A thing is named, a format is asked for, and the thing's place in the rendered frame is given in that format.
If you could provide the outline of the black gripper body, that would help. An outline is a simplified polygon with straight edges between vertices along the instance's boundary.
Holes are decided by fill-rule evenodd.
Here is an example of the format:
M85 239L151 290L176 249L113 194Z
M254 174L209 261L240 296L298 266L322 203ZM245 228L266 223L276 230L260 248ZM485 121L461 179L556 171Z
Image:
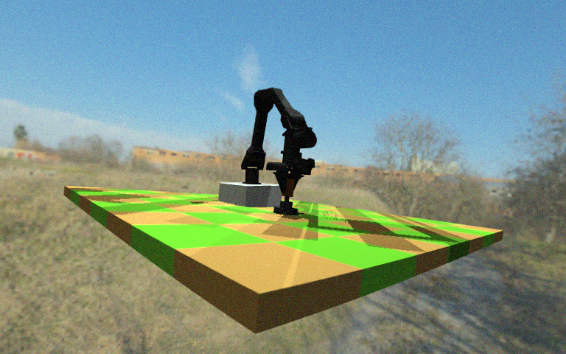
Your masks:
M290 161L294 153L297 153L297 156L299 156L299 154L302 155L299 149L285 147L284 150L281 150L281 154L283 154L282 163L268 162L266 170L276 170L277 173L288 173L288 171L290 171L290 173L294 175L311 175L310 171L305 172L295 166L290 167Z

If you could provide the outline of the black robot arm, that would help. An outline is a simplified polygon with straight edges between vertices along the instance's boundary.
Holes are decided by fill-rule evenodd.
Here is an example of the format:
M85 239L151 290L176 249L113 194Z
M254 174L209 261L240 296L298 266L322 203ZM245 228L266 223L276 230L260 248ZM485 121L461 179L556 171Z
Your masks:
M280 120L283 127L287 129L282 134L284 136L284 148L300 150L300 148L313 148L317 143L317 137L312 131L312 127L308 127L304 116L292 108L280 88L270 87L257 90L254 93L256 118L251 146L246 150L241 164L241 170L245 170L245 182L242 182L243 184L262 184L259 183L259 170L263 170L266 156L262 146L268 113L273 108L273 104L281 114ZM315 160L311 158L306 160L302 158L301 154L297 156L297 153L294 153L290 167L294 166L305 172L311 172L315 168Z

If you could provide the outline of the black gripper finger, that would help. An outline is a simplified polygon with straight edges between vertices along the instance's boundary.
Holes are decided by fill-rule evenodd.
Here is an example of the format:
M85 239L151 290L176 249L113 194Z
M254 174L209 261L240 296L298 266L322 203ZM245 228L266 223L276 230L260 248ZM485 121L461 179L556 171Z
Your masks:
M297 183L298 183L298 180L299 180L300 178L302 178L302 177L304 177L304 176L303 176L303 175L294 175L294 174L291 174L291 175L288 177L288 179L294 179L294 180L295 180L295 181L294 181L294 189L296 188L296 185L297 185ZM293 189L293 191L294 191L294 189Z
M275 177L279 183L281 192L285 194L287 179L291 175L291 173L277 173L277 172L273 172L273 173L275 174Z

